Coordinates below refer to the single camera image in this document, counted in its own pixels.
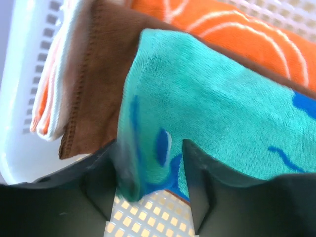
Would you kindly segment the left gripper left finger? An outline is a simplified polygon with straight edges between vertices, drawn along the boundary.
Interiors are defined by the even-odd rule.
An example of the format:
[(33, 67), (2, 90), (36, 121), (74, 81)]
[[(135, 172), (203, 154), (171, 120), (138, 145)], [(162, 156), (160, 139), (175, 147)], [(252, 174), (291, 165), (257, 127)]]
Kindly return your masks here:
[(117, 188), (115, 145), (32, 183), (1, 185), (1, 236), (103, 236)]

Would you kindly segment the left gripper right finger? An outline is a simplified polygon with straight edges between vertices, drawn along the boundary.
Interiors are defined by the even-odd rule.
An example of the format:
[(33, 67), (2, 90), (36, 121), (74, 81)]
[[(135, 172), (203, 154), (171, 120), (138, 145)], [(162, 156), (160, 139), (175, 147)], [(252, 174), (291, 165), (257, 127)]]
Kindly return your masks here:
[(316, 176), (245, 175), (191, 140), (182, 145), (192, 221), (201, 237), (313, 237)]

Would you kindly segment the brown towel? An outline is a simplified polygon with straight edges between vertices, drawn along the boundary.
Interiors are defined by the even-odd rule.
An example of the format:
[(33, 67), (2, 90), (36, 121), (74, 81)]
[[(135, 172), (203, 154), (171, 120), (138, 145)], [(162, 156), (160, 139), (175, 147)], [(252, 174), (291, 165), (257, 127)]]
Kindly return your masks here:
[[(59, 151), (61, 159), (92, 154), (113, 140), (117, 141), (125, 80), (136, 57), (142, 31), (182, 32), (147, 14), (119, 8), (105, 0), (89, 0), (88, 16), (84, 49), (70, 96), (69, 120)], [(227, 49), (196, 39), (245, 68), (316, 100), (315, 93), (302, 86)], [(114, 156), (114, 163), (119, 181), (123, 165), (118, 163), (118, 143), (116, 146), (118, 154)]]

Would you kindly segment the teal patterned towel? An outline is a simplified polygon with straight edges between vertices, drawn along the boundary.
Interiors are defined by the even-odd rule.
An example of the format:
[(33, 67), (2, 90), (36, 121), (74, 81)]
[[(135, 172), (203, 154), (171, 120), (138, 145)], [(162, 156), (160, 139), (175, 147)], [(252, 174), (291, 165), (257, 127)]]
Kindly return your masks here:
[(118, 120), (120, 193), (188, 199), (184, 139), (259, 179), (315, 172), (316, 102), (187, 33), (145, 29)]

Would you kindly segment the orange Doraemon towel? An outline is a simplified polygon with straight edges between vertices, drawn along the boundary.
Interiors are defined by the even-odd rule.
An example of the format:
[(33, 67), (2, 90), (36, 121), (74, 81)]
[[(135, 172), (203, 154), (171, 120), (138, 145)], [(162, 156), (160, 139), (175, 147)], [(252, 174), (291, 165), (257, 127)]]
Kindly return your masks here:
[[(118, 0), (119, 8), (153, 16), (207, 42), (227, 48), (311, 90), (316, 88), (316, 45), (289, 30), (250, 16), (226, 1)], [(53, 141), (63, 135), (70, 113), (89, 1), (67, 0), (39, 80), (30, 131)]]

